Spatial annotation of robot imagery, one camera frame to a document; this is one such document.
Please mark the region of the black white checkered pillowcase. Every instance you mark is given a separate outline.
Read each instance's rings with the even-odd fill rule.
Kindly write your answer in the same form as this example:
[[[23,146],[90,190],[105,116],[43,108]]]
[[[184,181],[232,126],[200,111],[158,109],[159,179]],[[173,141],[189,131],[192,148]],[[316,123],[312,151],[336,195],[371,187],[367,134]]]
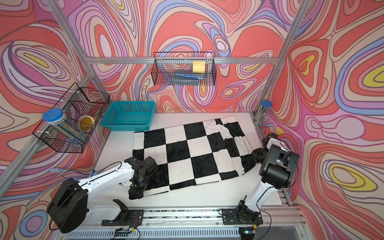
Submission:
[[[135,132],[133,157],[158,166],[143,197],[237,178],[259,163],[234,116]]]

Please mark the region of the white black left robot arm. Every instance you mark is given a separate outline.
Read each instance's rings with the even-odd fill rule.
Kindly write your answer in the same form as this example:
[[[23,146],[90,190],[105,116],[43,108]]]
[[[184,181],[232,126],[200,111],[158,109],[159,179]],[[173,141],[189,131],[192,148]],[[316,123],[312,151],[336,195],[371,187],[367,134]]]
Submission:
[[[143,161],[131,157],[95,176],[79,181],[73,178],[65,180],[47,207],[51,222],[63,234],[75,230],[83,222],[100,221],[106,227],[137,228],[143,221],[142,210],[130,210],[119,199],[114,199],[113,205],[99,207],[93,207],[91,201],[118,185],[129,188],[131,200],[141,199],[157,167],[151,157]]]

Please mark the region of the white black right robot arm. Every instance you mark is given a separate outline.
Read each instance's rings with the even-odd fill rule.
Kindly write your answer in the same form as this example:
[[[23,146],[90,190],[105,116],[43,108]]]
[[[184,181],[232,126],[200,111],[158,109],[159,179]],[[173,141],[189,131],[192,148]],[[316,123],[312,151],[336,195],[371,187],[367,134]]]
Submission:
[[[269,134],[262,140],[263,147],[255,151],[261,164],[261,181],[253,192],[241,200],[236,208],[235,218],[241,224],[260,224],[263,204],[282,188],[295,184],[299,176],[300,155],[293,152],[277,134]]]

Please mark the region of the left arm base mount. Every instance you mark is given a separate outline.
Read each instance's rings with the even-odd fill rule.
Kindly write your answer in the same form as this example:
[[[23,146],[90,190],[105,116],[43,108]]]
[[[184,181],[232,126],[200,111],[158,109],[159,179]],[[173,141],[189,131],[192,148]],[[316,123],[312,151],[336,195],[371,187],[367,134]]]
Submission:
[[[113,202],[119,205],[120,212],[113,220],[103,220],[102,226],[131,226],[138,227],[144,219],[144,210],[129,210],[129,208],[119,199],[113,199]]]

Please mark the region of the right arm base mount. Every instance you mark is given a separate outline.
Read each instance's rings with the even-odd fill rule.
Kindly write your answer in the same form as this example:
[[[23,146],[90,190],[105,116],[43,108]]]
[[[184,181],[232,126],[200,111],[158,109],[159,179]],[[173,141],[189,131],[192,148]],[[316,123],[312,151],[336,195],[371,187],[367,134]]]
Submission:
[[[246,197],[239,201],[234,209],[219,209],[218,213],[222,216],[224,225],[253,225],[263,224],[260,212],[254,212],[245,204]]]

